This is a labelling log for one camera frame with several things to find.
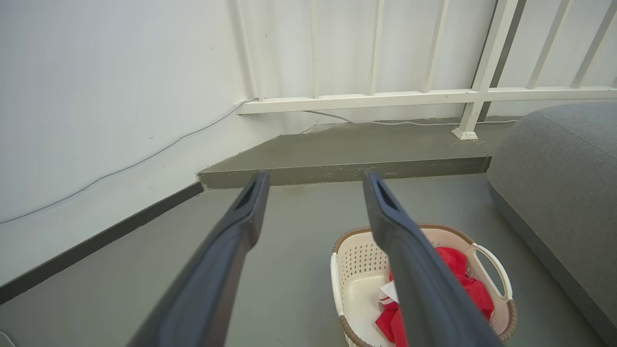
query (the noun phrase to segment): gray cushion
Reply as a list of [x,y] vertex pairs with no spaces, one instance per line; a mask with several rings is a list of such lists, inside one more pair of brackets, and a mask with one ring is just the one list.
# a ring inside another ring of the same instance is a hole
[[617,325],[617,103],[532,112],[510,130],[487,176]]

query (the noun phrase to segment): railing post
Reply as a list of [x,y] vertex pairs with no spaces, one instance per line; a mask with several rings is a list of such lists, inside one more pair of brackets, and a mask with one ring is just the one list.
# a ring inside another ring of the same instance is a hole
[[486,39],[486,45],[478,65],[478,72],[473,80],[472,89],[478,92],[476,100],[465,105],[461,124],[458,128],[452,130],[452,133],[460,140],[478,139],[473,130],[476,127],[476,122],[489,90],[493,74],[495,74],[497,61],[501,55],[505,38],[508,35],[508,29],[510,28],[517,2],[518,0],[498,0],[489,36]]

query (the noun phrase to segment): white plastic basket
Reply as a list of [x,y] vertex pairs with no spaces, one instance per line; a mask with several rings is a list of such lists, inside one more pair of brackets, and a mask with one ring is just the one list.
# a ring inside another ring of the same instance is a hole
[[[450,247],[467,256],[468,275],[484,283],[495,306],[490,325],[501,341],[508,340],[516,329],[516,306],[508,274],[499,260],[488,249],[477,245],[465,234],[436,224],[418,224],[434,247]],[[504,294],[487,274],[478,259],[483,253],[497,269]],[[330,260],[334,304],[351,347],[394,347],[375,325],[379,317],[378,287],[389,282],[390,265],[384,253],[373,240],[370,227],[351,230],[341,236]]]

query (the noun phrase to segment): gray wire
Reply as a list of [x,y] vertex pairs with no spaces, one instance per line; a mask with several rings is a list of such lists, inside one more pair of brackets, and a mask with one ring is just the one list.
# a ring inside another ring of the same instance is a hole
[[167,145],[166,147],[164,147],[163,149],[158,150],[156,153],[154,153],[154,154],[152,154],[152,155],[150,155],[150,156],[146,157],[145,159],[141,159],[140,161],[136,162],[135,164],[129,165],[129,166],[127,166],[127,167],[125,167],[125,168],[123,168],[123,169],[120,169],[120,170],[116,170],[116,171],[114,171],[114,172],[112,172],[112,173],[108,173],[107,175],[104,175],[104,176],[102,176],[102,177],[99,177],[99,178],[95,179],[95,180],[94,180],[94,181],[92,181],[92,183],[90,183],[89,185],[86,185],[86,186],[85,186],[85,187],[83,187],[82,189],[79,189],[78,191],[76,191],[76,192],[74,192],[74,193],[72,193],[72,194],[70,194],[70,195],[68,195],[68,196],[66,196],[66,197],[64,197],[64,198],[62,198],[62,199],[60,199],[60,200],[57,200],[57,201],[55,201],[55,202],[53,202],[53,203],[50,203],[50,204],[47,204],[47,205],[45,205],[45,206],[43,206],[43,207],[40,207],[40,208],[38,208],[38,209],[35,209],[34,211],[30,211],[30,212],[27,212],[27,213],[25,213],[25,214],[19,215],[19,216],[17,216],[17,217],[14,217],[14,218],[11,218],[11,219],[7,219],[7,220],[3,220],[2,222],[0,222],[0,224],[8,223],[8,222],[11,222],[11,221],[13,221],[13,220],[16,220],[16,219],[19,219],[19,218],[23,218],[23,217],[25,217],[25,216],[27,216],[27,215],[31,215],[31,214],[33,214],[33,213],[37,213],[37,212],[39,212],[39,211],[41,211],[41,210],[44,210],[44,209],[46,209],[46,208],[48,208],[48,207],[51,207],[51,206],[56,205],[56,204],[59,204],[59,203],[61,203],[62,201],[65,201],[66,199],[70,199],[70,198],[74,197],[75,195],[77,195],[77,194],[81,193],[82,191],[84,191],[84,190],[86,190],[86,189],[90,188],[91,186],[95,185],[97,182],[99,182],[99,181],[101,181],[101,180],[104,180],[104,179],[105,179],[105,178],[107,178],[107,177],[110,177],[110,176],[113,176],[113,175],[119,174],[120,172],[126,171],[126,170],[128,170],[128,169],[130,169],[130,168],[133,168],[133,167],[136,167],[137,165],[140,165],[141,163],[145,162],[146,160],[148,160],[148,159],[150,159],[150,158],[152,158],[152,157],[154,157],[154,156],[157,156],[159,153],[161,153],[162,151],[164,151],[164,150],[168,149],[169,147],[173,146],[174,144],[177,144],[177,143],[178,143],[178,142],[180,142],[182,139],[184,139],[184,138],[186,138],[186,137],[188,137],[188,136],[191,136],[191,135],[193,135],[193,134],[199,133],[199,132],[201,132],[201,131],[203,131],[203,130],[205,130],[205,129],[208,129],[208,128],[209,128],[209,127],[211,127],[212,125],[215,125],[216,123],[219,123],[221,120],[223,120],[223,119],[225,119],[225,118],[229,117],[229,116],[230,116],[230,115],[231,115],[231,114],[232,114],[235,110],[237,110],[240,106],[244,105],[245,103],[247,103],[247,102],[249,102],[249,101],[255,101],[255,100],[257,100],[257,98],[252,98],[252,99],[244,100],[243,102],[238,103],[238,104],[237,104],[237,105],[235,105],[235,106],[234,106],[234,107],[233,107],[233,108],[232,108],[229,112],[227,112],[227,113],[226,113],[223,117],[220,117],[219,119],[217,119],[217,120],[215,120],[214,122],[212,122],[212,123],[210,123],[210,124],[206,125],[206,126],[205,126],[205,127],[203,127],[203,128],[197,129],[197,130],[195,130],[194,132],[188,133],[188,134],[186,134],[186,135],[184,135],[184,136],[182,136],[182,137],[178,138],[177,140],[175,140],[175,141],[174,141],[174,142],[172,142],[171,144],[168,144],[168,145]]
[[[324,113],[324,112],[319,112],[319,111],[304,111],[304,112],[308,112],[308,113],[315,113],[315,114],[323,114],[323,115],[327,115],[328,117],[334,117],[334,118],[338,118],[338,119],[342,119],[346,122],[349,123],[353,123],[353,124],[380,124],[380,125],[400,125],[400,124],[414,124],[414,125],[419,125],[421,127],[432,127],[433,125],[460,125],[460,123],[430,123],[430,124],[422,124],[422,123],[415,123],[415,122],[408,122],[408,121],[404,121],[404,122],[395,122],[395,123],[389,123],[389,122],[375,122],[374,120],[371,120],[369,122],[353,122],[345,117],[341,117],[340,115],[334,115],[334,114],[329,114],[329,113]],[[490,122],[480,122],[478,124],[506,124],[506,123],[514,123],[514,122],[518,122],[518,120],[504,120],[504,121],[490,121]]]

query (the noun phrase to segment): concrete step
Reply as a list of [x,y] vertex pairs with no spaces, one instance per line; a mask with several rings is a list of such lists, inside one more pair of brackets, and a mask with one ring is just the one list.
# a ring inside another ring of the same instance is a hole
[[[520,117],[491,117],[511,120]],[[460,119],[415,120],[458,123]],[[478,140],[460,141],[454,126],[411,124],[317,125],[298,135],[283,135],[197,173],[205,189],[240,188],[259,170],[271,185],[346,182],[368,170],[384,178],[464,175],[486,172],[491,157],[514,125],[481,124]]]

